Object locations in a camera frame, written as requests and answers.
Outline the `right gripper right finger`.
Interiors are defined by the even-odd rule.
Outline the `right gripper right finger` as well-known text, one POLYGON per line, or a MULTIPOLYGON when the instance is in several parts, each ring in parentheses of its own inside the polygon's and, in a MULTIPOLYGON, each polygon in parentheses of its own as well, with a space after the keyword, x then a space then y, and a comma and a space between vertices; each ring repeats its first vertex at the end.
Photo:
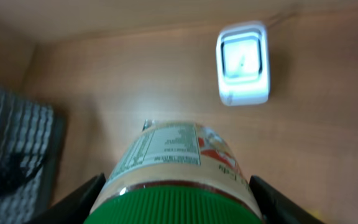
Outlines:
POLYGON ((259 176, 252 175, 249 186, 267 223, 323 224, 259 176))

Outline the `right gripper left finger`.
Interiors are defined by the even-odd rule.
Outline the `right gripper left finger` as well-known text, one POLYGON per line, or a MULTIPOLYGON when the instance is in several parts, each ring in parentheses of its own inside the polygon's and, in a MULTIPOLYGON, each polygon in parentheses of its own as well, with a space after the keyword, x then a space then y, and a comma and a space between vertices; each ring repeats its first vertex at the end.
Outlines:
POLYGON ((82 224, 106 183, 103 173, 94 176, 54 206, 26 224, 82 224))

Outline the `green lid jar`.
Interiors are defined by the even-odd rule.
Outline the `green lid jar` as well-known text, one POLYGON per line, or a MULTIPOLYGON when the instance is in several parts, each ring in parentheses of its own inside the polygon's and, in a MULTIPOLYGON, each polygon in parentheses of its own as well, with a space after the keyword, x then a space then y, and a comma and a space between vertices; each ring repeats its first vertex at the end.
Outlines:
POLYGON ((225 140, 190 121, 147 120, 86 223, 262 223, 225 140))

